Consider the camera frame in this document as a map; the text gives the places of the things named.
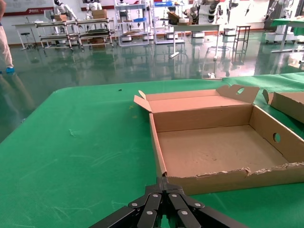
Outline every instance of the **green tablecloth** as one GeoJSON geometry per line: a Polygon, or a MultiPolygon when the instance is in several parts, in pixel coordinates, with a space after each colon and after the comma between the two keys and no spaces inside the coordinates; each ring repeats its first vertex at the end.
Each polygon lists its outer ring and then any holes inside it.
{"type": "MultiPolygon", "coordinates": [[[[271,23],[271,26],[288,25],[290,22],[296,24],[304,24],[304,20],[274,19],[274,21],[271,23]]],[[[304,28],[294,27],[294,35],[295,36],[304,35],[304,28]]]]}
{"type": "MultiPolygon", "coordinates": [[[[0,144],[0,227],[86,228],[155,183],[148,114],[133,103],[146,93],[224,84],[300,91],[304,74],[174,80],[66,88],[54,92],[0,144]]],[[[256,104],[304,137],[303,125],[256,104]]],[[[253,228],[304,227],[304,184],[197,195],[253,228]]]]}

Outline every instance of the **red stripe on wall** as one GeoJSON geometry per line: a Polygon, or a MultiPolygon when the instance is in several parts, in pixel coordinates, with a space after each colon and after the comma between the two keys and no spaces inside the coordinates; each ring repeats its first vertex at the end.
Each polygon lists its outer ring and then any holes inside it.
{"type": "Polygon", "coordinates": [[[44,8],[30,8],[24,12],[11,12],[11,13],[4,13],[5,17],[9,16],[25,16],[25,15],[37,15],[37,14],[44,14],[45,10],[53,10],[54,7],[44,7],[44,8]]]}

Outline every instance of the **green floor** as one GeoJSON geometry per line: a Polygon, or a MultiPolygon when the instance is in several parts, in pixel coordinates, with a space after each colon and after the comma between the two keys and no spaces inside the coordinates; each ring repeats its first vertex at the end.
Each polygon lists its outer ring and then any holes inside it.
{"type": "MultiPolygon", "coordinates": [[[[16,75],[0,76],[0,142],[54,91],[72,86],[103,85],[172,79],[252,76],[303,72],[297,59],[302,54],[271,54],[279,46],[266,45],[263,33],[251,33],[248,48],[232,51],[233,42],[220,38],[219,58],[213,61],[216,36],[186,40],[177,45],[107,47],[82,53],[75,49],[20,51],[11,49],[16,75]]],[[[0,56],[0,69],[5,69],[0,56]]]]}

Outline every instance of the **person's leg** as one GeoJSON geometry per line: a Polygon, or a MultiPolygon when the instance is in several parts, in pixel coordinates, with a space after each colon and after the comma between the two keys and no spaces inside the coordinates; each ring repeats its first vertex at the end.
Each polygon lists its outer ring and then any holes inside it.
{"type": "Polygon", "coordinates": [[[14,68],[11,58],[10,49],[3,26],[0,26],[0,48],[3,51],[4,61],[7,68],[14,68]]]}

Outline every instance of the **laboratory room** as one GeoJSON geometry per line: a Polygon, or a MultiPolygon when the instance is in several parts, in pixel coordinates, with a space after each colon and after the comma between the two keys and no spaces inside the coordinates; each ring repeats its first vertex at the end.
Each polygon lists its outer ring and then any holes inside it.
{"type": "Polygon", "coordinates": [[[0,0],[0,228],[304,228],[304,0],[0,0]]]}

